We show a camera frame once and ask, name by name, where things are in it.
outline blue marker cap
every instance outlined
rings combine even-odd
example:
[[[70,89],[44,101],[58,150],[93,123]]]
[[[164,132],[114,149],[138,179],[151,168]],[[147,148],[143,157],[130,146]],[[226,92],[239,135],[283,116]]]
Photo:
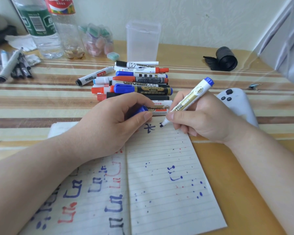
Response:
[[[214,82],[212,81],[210,77],[206,77],[204,80],[211,86],[214,84]]]
[[[132,85],[117,83],[114,85],[113,90],[114,90],[114,93],[124,94],[124,93],[134,92],[135,88]]]
[[[144,112],[144,111],[148,111],[148,108],[146,106],[142,106],[141,108],[139,108],[133,115],[137,115],[138,113]]]
[[[126,71],[116,71],[116,76],[134,76],[133,72],[126,72]]]

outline controller button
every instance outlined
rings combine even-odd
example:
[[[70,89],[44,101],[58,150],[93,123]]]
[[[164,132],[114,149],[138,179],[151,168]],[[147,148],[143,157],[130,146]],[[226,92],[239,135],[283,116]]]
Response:
[[[231,95],[232,93],[233,93],[233,90],[232,89],[228,89],[228,90],[226,90],[226,92],[225,92],[227,95]]]

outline black plastic bag roll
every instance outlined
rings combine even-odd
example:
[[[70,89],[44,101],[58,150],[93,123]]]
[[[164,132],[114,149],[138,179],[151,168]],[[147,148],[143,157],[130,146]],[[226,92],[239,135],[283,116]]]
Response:
[[[237,66],[237,59],[228,47],[221,47],[216,52],[216,57],[206,57],[204,59],[212,71],[232,71]]]

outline forearm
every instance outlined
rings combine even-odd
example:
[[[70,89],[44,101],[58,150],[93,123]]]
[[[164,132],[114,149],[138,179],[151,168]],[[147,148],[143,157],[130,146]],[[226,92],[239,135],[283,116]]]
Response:
[[[79,163],[61,136],[1,160],[0,235],[18,233]]]
[[[226,145],[286,232],[294,234],[294,154],[253,126]]]

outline plastic water bottle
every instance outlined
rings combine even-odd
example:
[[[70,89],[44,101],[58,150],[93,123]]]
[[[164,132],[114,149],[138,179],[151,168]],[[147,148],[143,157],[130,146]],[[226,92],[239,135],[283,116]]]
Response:
[[[47,59],[61,57],[60,39],[44,0],[13,1],[40,53]]]
[[[73,0],[45,0],[45,2],[59,34],[64,54],[69,59],[82,58],[85,48],[74,16]]]

